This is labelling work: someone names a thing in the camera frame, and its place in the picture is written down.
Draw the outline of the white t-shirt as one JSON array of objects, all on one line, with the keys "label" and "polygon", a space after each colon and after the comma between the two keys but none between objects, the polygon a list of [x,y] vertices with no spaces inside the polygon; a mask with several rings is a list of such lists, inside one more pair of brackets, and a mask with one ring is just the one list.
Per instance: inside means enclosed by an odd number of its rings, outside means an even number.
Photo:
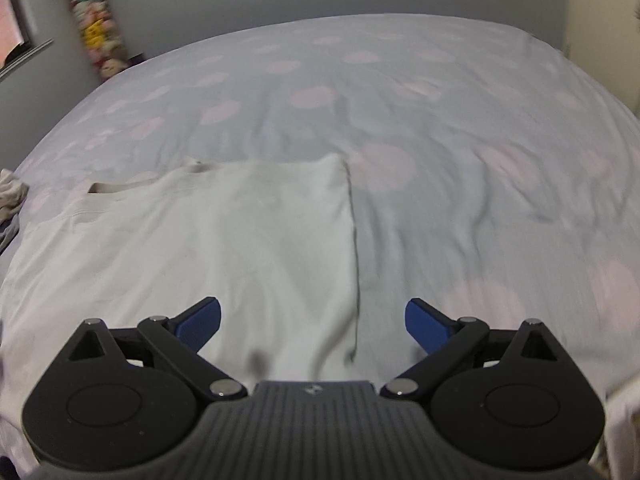
[{"label": "white t-shirt", "polygon": [[342,380],[356,349],[348,172],[315,162],[184,166],[95,184],[21,236],[1,286],[1,414],[18,422],[85,318],[129,327],[221,304],[204,356],[240,382]]}]

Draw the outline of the grey clothes pile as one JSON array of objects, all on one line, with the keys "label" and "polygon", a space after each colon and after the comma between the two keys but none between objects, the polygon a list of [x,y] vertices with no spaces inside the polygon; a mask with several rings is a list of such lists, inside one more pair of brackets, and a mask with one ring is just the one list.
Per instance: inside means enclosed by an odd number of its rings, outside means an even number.
[{"label": "grey clothes pile", "polygon": [[0,178],[0,252],[4,252],[20,232],[20,211],[28,195],[29,186],[13,171],[1,170]]}]

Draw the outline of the polka dot bed sheet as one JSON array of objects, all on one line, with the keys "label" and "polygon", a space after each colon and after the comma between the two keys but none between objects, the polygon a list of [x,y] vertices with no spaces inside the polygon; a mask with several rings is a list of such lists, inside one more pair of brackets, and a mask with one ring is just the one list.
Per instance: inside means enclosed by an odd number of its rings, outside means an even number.
[{"label": "polka dot bed sheet", "polygon": [[344,160],[358,268],[349,374],[421,356],[407,300],[540,318],[603,396],[598,465],[639,471],[639,122],[527,32],[443,16],[318,18],[152,58],[90,93],[17,172],[24,232],[94,182],[206,162]]}]

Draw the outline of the plush toy tube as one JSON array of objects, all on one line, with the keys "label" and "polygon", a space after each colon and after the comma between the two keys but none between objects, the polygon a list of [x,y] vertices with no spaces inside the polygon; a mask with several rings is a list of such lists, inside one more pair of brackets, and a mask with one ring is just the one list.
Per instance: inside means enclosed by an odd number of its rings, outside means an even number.
[{"label": "plush toy tube", "polygon": [[90,61],[103,80],[129,67],[129,55],[108,0],[67,0]]}]

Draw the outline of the window frame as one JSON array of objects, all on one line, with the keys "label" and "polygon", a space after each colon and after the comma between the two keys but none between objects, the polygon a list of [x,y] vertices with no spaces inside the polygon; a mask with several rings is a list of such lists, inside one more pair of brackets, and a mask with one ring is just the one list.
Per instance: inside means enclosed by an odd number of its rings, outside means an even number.
[{"label": "window frame", "polygon": [[26,0],[1,0],[2,80],[52,44],[52,39],[38,36]]}]

